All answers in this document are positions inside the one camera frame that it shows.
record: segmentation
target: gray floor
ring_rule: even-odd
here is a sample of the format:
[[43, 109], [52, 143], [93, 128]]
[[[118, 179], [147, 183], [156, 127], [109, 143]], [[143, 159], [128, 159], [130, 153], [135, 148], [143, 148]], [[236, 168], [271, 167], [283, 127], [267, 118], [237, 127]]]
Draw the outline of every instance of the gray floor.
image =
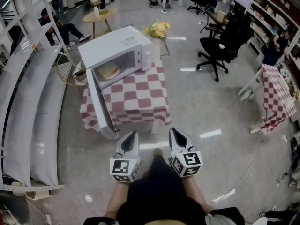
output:
[[[290, 146], [283, 140], [283, 134], [291, 138], [294, 129], [287, 122], [267, 136], [249, 134], [249, 127], [263, 114], [262, 86], [254, 84], [255, 99], [248, 103], [241, 102], [236, 93], [257, 70], [257, 54], [252, 48], [241, 47], [238, 58], [225, 64], [229, 74], [219, 71], [219, 82], [214, 81], [210, 66], [196, 72], [180, 70], [195, 68], [205, 60], [197, 57], [197, 53], [202, 50], [199, 39], [208, 37], [205, 30], [200, 34], [203, 24], [198, 24], [199, 21], [206, 22], [206, 15], [187, 11], [189, 5], [189, 0], [184, 0], [182, 7], [173, 2], [173, 8], [166, 15], [160, 12], [161, 9], [148, 7], [148, 0], [115, 0], [108, 6], [119, 11], [109, 19], [113, 30], [128, 24], [142, 30], [158, 19], [172, 25], [170, 37], [186, 37], [186, 41], [168, 40], [171, 55], [162, 57], [171, 125], [160, 126], [156, 135], [150, 135], [149, 124], [120, 127], [120, 134], [137, 129], [141, 144], [155, 147], [156, 144], [168, 145], [170, 127], [183, 129], [202, 153], [204, 166], [195, 178], [207, 203], [214, 204], [213, 200], [234, 189], [234, 194], [214, 206], [236, 206], [246, 221], [254, 222], [261, 211], [270, 210], [275, 204], [277, 210], [285, 209], [292, 200], [293, 189], [287, 186], [288, 178], [278, 187], [276, 179], [290, 169]], [[72, 22], [81, 32], [91, 34], [92, 24], [82, 22], [85, 13], [80, 8]], [[104, 30], [105, 23], [98, 23], [96, 29], [97, 32]], [[59, 179], [65, 188], [40, 202], [42, 209], [64, 225], [79, 225], [88, 217], [103, 215], [115, 185], [109, 174], [109, 159], [115, 141], [85, 130], [79, 113], [80, 104], [78, 89], [67, 87], [58, 141]], [[199, 137], [199, 134], [217, 129], [221, 130], [221, 135]], [[170, 155], [168, 147], [163, 150], [166, 157]], [[144, 171], [150, 164], [151, 154], [152, 150], [141, 151]], [[91, 203], [85, 200], [86, 194], [92, 196]], [[41, 218], [35, 210], [30, 211], [35, 219]]]

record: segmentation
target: bread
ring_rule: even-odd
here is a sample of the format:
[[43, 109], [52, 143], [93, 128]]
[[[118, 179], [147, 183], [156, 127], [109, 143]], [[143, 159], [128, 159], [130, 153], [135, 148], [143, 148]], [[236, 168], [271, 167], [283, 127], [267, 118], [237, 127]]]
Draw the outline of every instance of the bread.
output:
[[116, 64], [109, 62], [102, 65], [100, 68], [97, 69], [97, 72], [104, 78], [107, 79], [114, 73], [118, 72], [119, 68]]

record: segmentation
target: round wooden table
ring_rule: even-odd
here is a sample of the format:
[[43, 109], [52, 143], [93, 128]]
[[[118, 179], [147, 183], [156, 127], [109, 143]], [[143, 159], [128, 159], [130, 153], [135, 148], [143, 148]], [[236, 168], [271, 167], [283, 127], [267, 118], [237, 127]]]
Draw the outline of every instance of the round wooden table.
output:
[[110, 17], [115, 16], [117, 13], [116, 9], [109, 9], [108, 11], [101, 11], [99, 10], [99, 17], [95, 17], [94, 12], [87, 14], [86, 16], [84, 16], [83, 21], [85, 23], [93, 23], [93, 39], [96, 37], [96, 22], [99, 21], [105, 21], [107, 28], [109, 30], [109, 32], [112, 31], [107, 19]]

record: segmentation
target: microwave door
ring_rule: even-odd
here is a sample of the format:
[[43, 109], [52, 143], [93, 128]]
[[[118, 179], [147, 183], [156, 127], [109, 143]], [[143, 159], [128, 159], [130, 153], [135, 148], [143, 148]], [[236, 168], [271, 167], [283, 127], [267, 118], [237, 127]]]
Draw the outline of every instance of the microwave door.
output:
[[98, 83], [95, 81], [92, 70], [86, 70], [86, 76], [90, 88], [90, 95], [94, 104], [94, 109], [100, 126], [101, 134], [109, 139], [118, 138], [119, 135], [113, 124], [113, 120], [106, 107], [106, 102]]

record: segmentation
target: white microwave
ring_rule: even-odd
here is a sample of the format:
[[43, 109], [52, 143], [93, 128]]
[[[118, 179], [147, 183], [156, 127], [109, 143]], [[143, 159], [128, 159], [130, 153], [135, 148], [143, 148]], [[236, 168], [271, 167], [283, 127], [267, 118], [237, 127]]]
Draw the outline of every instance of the white microwave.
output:
[[132, 26], [121, 28], [78, 47], [86, 69], [101, 89], [152, 66], [153, 43]]
[[153, 43], [141, 32], [128, 26], [89, 41], [78, 49], [86, 66], [100, 132], [106, 138], [118, 138], [102, 89], [139, 69], [145, 71], [151, 68], [154, 60]]

